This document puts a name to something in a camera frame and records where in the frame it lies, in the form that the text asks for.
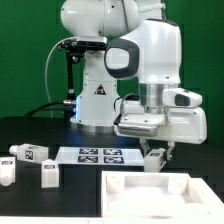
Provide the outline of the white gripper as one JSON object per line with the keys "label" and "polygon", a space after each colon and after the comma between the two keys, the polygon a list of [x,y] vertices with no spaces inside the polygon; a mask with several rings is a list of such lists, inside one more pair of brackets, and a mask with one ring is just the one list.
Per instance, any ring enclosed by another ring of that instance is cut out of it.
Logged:
{"label": "white gripper", "polygon": [[146,139],[167,141],[167,160],[172,159],[175,142],[201,144],[207,138],[205,112],[200,108],[165,107],[159,114],[144,111],[139,101],[125,100],[114,121],[118,136],[141,138],[143,155],[150,152]]}

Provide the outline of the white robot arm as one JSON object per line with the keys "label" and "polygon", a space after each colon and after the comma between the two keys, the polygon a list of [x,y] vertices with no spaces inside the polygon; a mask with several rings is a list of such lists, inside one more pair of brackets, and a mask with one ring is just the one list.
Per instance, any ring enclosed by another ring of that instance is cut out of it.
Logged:
{"label": "white robot arm", "polygon": [[87,131],[200,144],[207,137],[202,96],[180,87],[181,35],[163,0],[65,0],[61,21],[83,90],[71,121]]}

